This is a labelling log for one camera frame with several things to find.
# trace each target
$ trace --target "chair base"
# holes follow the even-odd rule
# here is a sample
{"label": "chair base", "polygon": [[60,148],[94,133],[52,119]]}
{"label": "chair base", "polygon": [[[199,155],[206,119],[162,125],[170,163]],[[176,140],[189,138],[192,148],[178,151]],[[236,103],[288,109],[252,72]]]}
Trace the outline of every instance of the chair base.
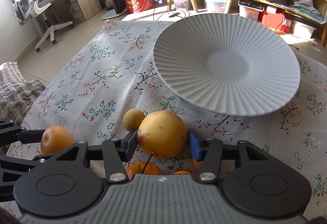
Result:
{"label": "chair base", "polygon": [[55,30],[67,27],[69,25],[71,25],[73,22],[69,21],[63,24],[58,24],[58,25],[52,25],[51,27],[49,27],[46,32],[44,33],[43,37],[40,39],[39,43],[36,44],[35,49],[37,52],[40,51],[40,46],[41,44],[46,40],[46,38],[50,35],[50,41],[53,42],[55,40]]}

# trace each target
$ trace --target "plate rim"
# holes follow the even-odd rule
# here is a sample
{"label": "plate rim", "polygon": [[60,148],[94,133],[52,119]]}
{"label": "plate rim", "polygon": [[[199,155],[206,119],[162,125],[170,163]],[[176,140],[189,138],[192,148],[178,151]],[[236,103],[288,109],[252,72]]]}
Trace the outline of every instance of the plate rim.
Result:
{"label": "plate rim", "polygon": [[[203,13],[203,14],[201,14],[201,15],[228,15],[228,14],[222,14],[222,13]],[[196,17],[196,16],[201,16],[201,15],[194,15],[194,16],[190,16],[190,17],[187,17],[187,18]],[[184,19],[186,19],[186,18],[180,19],[180,20],[178,20],[178,21],[172,23],[171,25],[174,25],[174,24],[176,24],[176,23],[178,23],[178,22],[180,22],[180,21],[182,21],[182,20],[184,20]],[[153,61],[153,66],[154,66],[154,68],[156,69],[156,72],[157,72],[157,74],[159,75],[160,79],[164,82],[164,84],[166,84],[166,86],[169,87],[169,89],[170,89],[173,93],[175,93],[175,94],[178,95],[180,98],[182,98],[183,100],[185,100],[185,101],[191,103],[191,104],[194,105],[194,106],[197,106],[197,107],[202,108],[202,109],[204,109],[204,110],[208,110],[208,111],[213,112],[213,113],[223,114],[223,115],[227,115],[227,116],[235,116],[235,117],[254,117],[254,116],[262,116],[262,115],[266,115],[266,114],[269,114],[269,113],[276,112],[276,111],[280,110],[281,108],[283,108],[287,103],[289,103],[289,102],[294,98],[295,94],[296,94],[296,93],[298,92],[298,90],[299,90],[300,80],[301,80],[300,65],[299,65],[298,59],[296,58],[296,55],[295,55],[294,51],[290,48],[290,46],[287,44],[287,42],[284,41],[284,43],[285,43],[285,44],[290,48],[290,50],[292,51],[292,54],[290,53],[290,55],[292,55],[293,58],[295,58],[295,60],[296,60],[296,64],[297,64],[297,69],[298,69],[297,79],[296,79],[296,80],[297,80],[297,82],[296,82],[296,84],[297,84],[297,88],[296,88],[294,94],[292,95],[292,97],[290,97],[289,100],[288,100],[284,105],[282,105],[282,106],[279,107],[278,109],[273,109],[273,110],[271,110],[271,111],[265,111],[264,113],[257,113],[257,114],[242,114],[242,115],[238,115],[238,114],[230,114],[230,113],[228,113],[228,112],[217,112],[217,111],[214,111],[214,110],[210,110],[210,109],[208,109],[208,108],[205,107],[204,105],[199,105],[198,103],[196,103],[196,102],[194,102],[194,101],[192,101],[192,100],[190,100],[190,99],[187,99],[186,96],[182,96],[182,95],[179,94],[179,92],[173,90],[173,88],[172,88],[169,84],[166,83],[166,81],[164,80],[164,78],[162,77],[161,73],[158,71],[158,68],[157,68],[157,66],[156,66],[155,57],[154,57],[154,48],[155,48],[155,46],[156,46],[156,43],[157,43],[159,37],[161,36],[161,34],[164,33],[164,31],[165,31],[168,27],[166,27],[164,30],[162,30],[162,31],[160,32],[160,34],[159,34],[158,37],[156,38],[156,41],[154,42],[153,49],[152,49],[152,61]]]}

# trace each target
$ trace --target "floral tablecloth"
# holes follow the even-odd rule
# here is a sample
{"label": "floral tablecloth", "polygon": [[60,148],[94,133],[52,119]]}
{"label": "floral tablecloth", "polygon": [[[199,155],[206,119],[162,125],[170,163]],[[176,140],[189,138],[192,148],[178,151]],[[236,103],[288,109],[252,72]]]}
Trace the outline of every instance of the floral tablecloth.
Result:
{"label": "floral tablecloth", "polygon": [[[259,117],[233,117],[198,108],[174,94],[158,77],[152,63],[152,48],[169,22],[108,22],[104,29],[59,72],[33,104],[24,119],[27,129],[45,129],[53,124],[68,129],[89,145],[111,137],[124,137],[124,113],[132,108],[145,114],[169,110],[203,137],[213,136],[226,144],[248,140],[302,173],[311,183],[312,198],[307,218],[327,213],[327,67],[295,53],[301,70],[296,96],[277,112]],[[32,159],[39,144],[11,145],[12,157]],[[146,160],[137,149],[130,163]],[[153,158],[164,173],[192,170],[186,150],[168,160]],[[103,164],[92,169],[104,176]],[[224,162],[221,177],[233,170]],[[2,203],[20,216],[15,202]]]}

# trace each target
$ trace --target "fruit stem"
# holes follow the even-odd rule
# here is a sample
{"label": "fruit stem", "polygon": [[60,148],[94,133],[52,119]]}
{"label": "fruit stem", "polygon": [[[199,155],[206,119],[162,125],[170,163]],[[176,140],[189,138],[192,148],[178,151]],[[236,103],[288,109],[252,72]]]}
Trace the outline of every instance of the fruit stem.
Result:
{"label": "fruit stem", "polygon": [[143,167],[142,174],[144,173],[144,171],[145,171],[147,165],[149,164],[149,162],[150,162],[152,156],[153,156],[153,152],[151,152],[150,156],[148,157],[148,160],[147,160],[147,162],[145,163],[145,165],[144,165],[144,167]]}

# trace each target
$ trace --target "plate center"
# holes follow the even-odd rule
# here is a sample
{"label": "plate center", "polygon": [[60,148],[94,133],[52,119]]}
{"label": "plate center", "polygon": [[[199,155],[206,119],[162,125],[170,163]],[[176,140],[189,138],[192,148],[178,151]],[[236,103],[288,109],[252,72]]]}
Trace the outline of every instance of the plate center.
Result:
{"label": "plate center", "polygon": [[245,79],[250,66],[246,58],[234,50],[218,50],[207,59],[208,71],[224,82],[235,82]]}

